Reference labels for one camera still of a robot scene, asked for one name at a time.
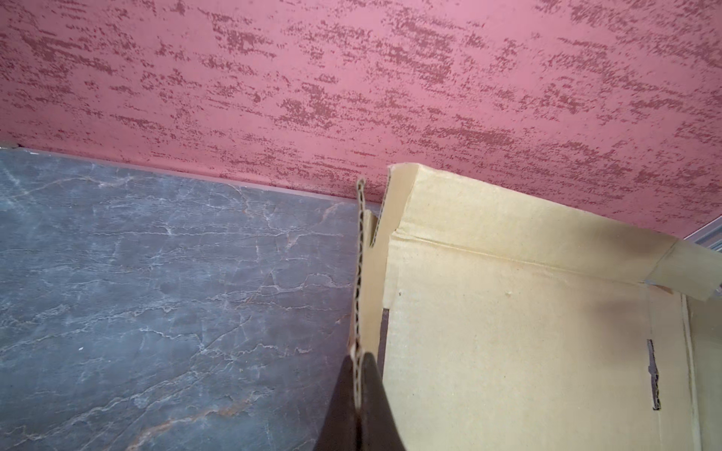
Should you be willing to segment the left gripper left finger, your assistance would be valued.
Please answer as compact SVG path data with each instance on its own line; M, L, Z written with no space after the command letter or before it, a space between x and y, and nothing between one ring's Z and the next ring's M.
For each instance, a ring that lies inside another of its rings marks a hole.
M353 360L346 356L334 387L314 451L357 450L357 417Z

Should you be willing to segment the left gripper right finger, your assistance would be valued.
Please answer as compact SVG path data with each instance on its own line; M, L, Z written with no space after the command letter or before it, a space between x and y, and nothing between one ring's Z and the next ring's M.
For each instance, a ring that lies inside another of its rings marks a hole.
M381 373L372 353L361 361L361 404L359 409L359 449L404 451L385 393Z

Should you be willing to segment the brown cardboard box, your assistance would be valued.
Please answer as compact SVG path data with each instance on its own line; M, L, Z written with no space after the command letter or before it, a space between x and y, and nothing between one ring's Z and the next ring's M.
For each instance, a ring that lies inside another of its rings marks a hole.
M418 163L358 223L407 449L720 449L720 253Z

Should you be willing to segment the right aluminium corner post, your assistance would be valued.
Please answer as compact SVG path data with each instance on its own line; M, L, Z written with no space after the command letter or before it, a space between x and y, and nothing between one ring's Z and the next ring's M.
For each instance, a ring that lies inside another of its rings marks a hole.
M722 216L688 235L686 241L720 253L722 247Z

